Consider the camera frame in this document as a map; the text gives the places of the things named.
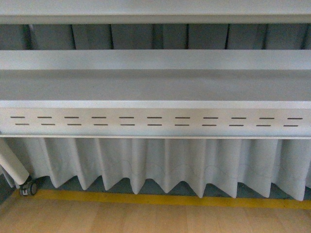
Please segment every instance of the metal shelf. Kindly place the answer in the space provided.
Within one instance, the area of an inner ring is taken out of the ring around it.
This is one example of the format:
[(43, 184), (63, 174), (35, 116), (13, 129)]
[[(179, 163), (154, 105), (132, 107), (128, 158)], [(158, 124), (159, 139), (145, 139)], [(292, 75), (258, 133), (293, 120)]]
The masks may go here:
[(308, 51), (2, 51), (0, 57), (3, 137), (311, 137)]
[(0, 1), (2, 24), (310, 23), (310, 1)]

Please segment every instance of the yellow floor line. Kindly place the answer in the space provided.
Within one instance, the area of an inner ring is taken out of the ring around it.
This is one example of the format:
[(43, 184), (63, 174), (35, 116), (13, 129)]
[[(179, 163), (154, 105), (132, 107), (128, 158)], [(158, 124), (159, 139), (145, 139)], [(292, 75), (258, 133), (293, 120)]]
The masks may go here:
[[(14, 197), (19, 197), (16, 190)], [(250, 208), (289, 208), (311, 209), (311, 200), (282, 200), (282, 199), (254, 199), (254, 198), (217, 198), (217, 197), (186, 197), (168, 195), (118, 194), (64, 190), (38, 190), (32, 199), (49, 200), (79, 200), (112, 203), (158, 204), (158, 205), (196, 205)]]

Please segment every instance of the white curtain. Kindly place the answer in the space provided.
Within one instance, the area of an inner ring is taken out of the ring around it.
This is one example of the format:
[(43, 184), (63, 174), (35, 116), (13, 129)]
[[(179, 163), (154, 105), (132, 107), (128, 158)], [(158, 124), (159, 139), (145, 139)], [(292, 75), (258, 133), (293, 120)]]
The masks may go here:
[(264, 197), (271, 183), (297, 200), (311, 187), (311, 140), (10, 138), (8, 145), (35, 177), (55, 187), (78, 176), (87, 189), (130, 178), (137, 194), (146, 179), (165, 192), (186, 181), (202, 197), (207, 183), (232, 197), (242, 182)]

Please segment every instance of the floor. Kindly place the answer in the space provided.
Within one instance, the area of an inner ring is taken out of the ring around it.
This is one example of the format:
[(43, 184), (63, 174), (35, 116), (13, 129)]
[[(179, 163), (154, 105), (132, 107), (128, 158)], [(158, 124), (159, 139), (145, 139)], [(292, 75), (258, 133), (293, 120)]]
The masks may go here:
[(307, 233), (311, 210), (174, 206), (9, 197), (1, 233)]

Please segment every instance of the white pole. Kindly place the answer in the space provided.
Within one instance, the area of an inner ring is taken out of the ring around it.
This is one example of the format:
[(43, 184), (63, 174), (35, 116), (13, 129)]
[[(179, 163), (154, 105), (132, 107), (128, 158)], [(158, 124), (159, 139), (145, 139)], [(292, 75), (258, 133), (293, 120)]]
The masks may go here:
[(29, 172), (2, 138), (0, 138), (0, 165), (18, 185), (24, 184), (29, 177)]

